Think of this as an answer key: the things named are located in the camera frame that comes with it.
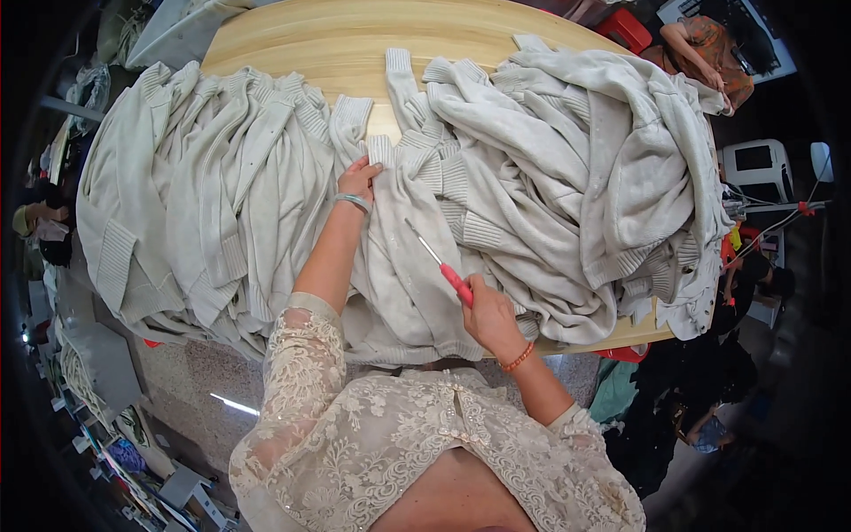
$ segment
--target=red handle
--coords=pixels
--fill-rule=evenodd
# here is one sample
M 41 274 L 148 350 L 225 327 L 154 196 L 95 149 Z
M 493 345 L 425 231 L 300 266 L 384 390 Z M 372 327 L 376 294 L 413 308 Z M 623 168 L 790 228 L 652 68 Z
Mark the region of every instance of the red handle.
M 470 287 L 467 283 L 464 282 L 464 279 L 459 277 L 455 270 L 452 269 L 452 266 L 446 264 L 445 262 L 440 265 L 440 272 L 449 281 L 449 284 L 452 285 L 452 288 L 458 292 L 458 296 L 461 298 L 461 302 L 467 305 L 468 308 L 473 308 L 473 292 L 470 290 Z

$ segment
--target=woman in orange shirt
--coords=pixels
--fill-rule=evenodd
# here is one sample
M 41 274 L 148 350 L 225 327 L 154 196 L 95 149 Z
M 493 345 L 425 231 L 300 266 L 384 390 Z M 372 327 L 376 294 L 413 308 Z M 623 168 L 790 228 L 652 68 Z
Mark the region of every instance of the woman in orange shirt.
M 771 39 L 752 20 L 737 20 L 728 29 L 699 15 L 662 26 L 660 35 L 665 44 L 648 48 L 641 56 L 671 75 L 682 72 L 720 91 L 723 114 L 728 117 L 753 93 L 753 78 L 743 70 L 734 51 L 755 73 L 766 74 L 774 68 Z

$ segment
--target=table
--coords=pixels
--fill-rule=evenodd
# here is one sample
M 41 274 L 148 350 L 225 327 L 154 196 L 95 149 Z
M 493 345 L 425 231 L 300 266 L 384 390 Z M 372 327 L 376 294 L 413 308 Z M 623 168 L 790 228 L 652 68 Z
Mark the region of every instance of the table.
M 368 134 L 401 133 L 385 83 L 385 51 L 410 50 L 414 75 L 436 56 L 469 57 L 485 71 L 517 51 L 511 36 L 533 33 L 551 47 L 605 49 L 619 45 L 573 22 L 503 0 L 287 0 L 251 9 L 216 33 L 201 65 L 205 74 L 230 75 L 243 66 L 279 77 L 296 71 L 320 87 L 333 104 L 338 94 L 374 100 Z M 558 346 L 539 341 L 541 354 L 588 352 L 673 337 L 667 324 L 655 327 L 654 311 L 637 326 L 628 317 L 592 346 Z

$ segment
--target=lace blouse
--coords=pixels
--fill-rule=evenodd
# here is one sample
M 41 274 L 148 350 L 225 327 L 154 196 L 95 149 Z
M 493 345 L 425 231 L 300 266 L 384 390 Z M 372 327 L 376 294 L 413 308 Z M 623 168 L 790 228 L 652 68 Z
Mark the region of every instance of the lace blouse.
M 344 388 L 342 341 L 327 303 L 290 296 L 269 340 L 260 418 L 231 455 L 231 486 L 254 532 L 367 530 L 459 446 L 538 530 L 644 529 L 641 502 L 585 409 L 544 427 L 471 369 L 405 370 Z

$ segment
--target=beige lace sleeve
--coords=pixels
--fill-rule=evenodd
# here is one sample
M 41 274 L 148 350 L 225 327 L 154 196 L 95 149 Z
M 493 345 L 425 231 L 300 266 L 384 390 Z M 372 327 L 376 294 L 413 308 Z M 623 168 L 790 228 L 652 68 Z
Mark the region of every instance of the beige lace sleeve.
M 237 497 L 295 450 L 342 391 L 346 365 L 340 317 L 315 295 L 293 293 L 269 339 L 264 366 L 260 418 L 231 454 Z
M 599 503 L 619 516 L 630 529 L 644 530 L 646 523 L 641 500 L 624 476 L 608 460 L 606 440 L 588 410 L 574 403 L 547 429 L 570 447 L 574 463 L 581 464 L 584 476 L 590 477 L 597 485 L 601 498 Z M 603 514 L 601 507 L 597 507 L 594 512 Z

